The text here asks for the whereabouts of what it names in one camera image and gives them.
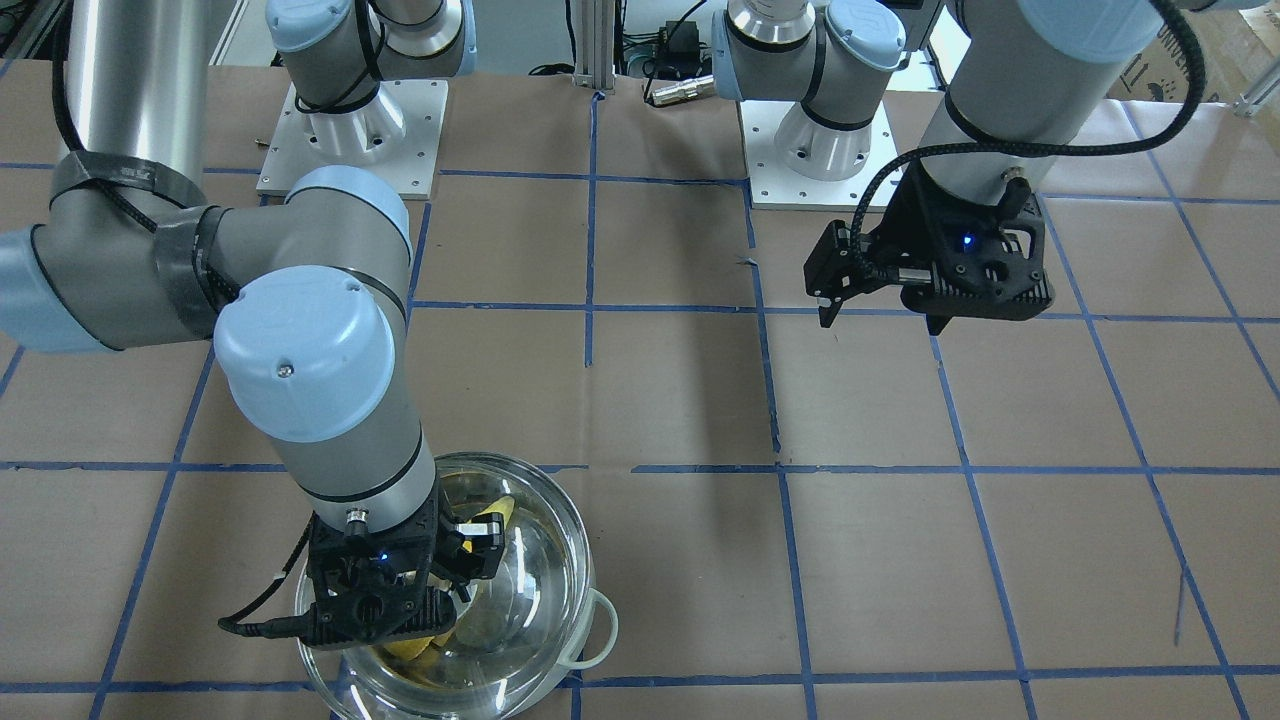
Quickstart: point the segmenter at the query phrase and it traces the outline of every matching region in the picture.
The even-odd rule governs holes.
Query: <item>metal rod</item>
[[[1280,88],[1280,58],[1276,58],[1271,67],[1262,73],[1262,77],[1253,81],[1253,85],[1236,99],[1231,105],[1231,111],[1242,118],[1252,118],[1258,114],[1258,110],[1275,95],[1277,88]]]
[[[207,23],[202,0],[76,3],[67,94],[84,147],[200,183]]]
[[[577,63],[573,68],[573,82],[603,92],[613,92],[613,3],[579,0],[575,6]]]

